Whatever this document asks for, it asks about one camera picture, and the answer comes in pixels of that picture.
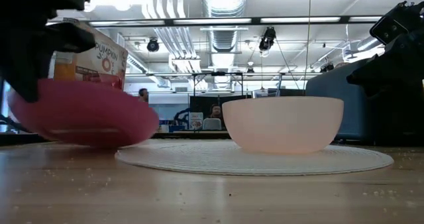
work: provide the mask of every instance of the white bowl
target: white bowl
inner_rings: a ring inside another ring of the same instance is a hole
[[[302,154],[325,148],[343,118],[343,101],[328,97],[267,97],[223,104],[231,138],[248,152]]]

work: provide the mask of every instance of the white placemat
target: white placemat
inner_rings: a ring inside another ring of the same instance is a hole
[[[340,174],[394,162],[380,152],[333,145],[313,154],[251,154],[231,140],[154,140],[119,150],[115,157],[127,164],[161,170],[241,176]]]

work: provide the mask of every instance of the person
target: person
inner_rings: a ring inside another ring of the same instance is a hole
[[[141,88],[138,91],[139,101],[141,102],[148,102],[148,91],[146,88]]]
[[[216,118],[221,120],[221,126],[225,129],[224,117],[221,112],[221,107],[218,104],[213,104],[211,106],[211,114],[207,118]]]

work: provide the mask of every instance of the ceiling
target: ceiling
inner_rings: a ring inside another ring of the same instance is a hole
[[[247,0],[244,15],[246,17],[307,17],[309,13],[311,16],[383,15],[402,1],[419,2],[419,0]],[[188,17],[204,17],[203,0],[184,0],[184,9]],[[91,20],[144,19],[140,5],[133,5],[128,11],[118,11],[112,5],[102,5],[89,13],[63,11],[59,15],[85,17]],[[278,25],[274,27],[277,41],[271,48],[269,56],[265,58],[259,56],[256,42],[263,35],[266,26],[248,26],[248,30],[239,32],[237,52],[240,54],[235,55],[234,65],[245,72],[247,62],[251,61],[254,62],[255,72],[279,72],[287,70],[287,62],[293,71],[303,72],[307,67],[306,64],[314,64],[330,52],[331,47],[336,47],[346,40],[359,41],[368,37],[371,26]],[[109,28],[109,30],[124,36],[127,49],[148,66],[149,72],[172,72],[168,65],[169,52],[161,41],[159,51],[149,52],[146,49],[148,39],[156,36],[153,28]],[[200,56],[201,69],[210,69],[207,32],[200,31],[200,27],[190,27],[189,34]],[[335,50],[328,54],[329,60],[335,65],[342,62],[341,52],[342,50]]]

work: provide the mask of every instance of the wooden table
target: wooden table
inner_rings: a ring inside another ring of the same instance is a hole
[[[424,223],[424,148],[378,150],[396,163],[248,178],[139,168],[78,146],[2,148],[0,223]]]

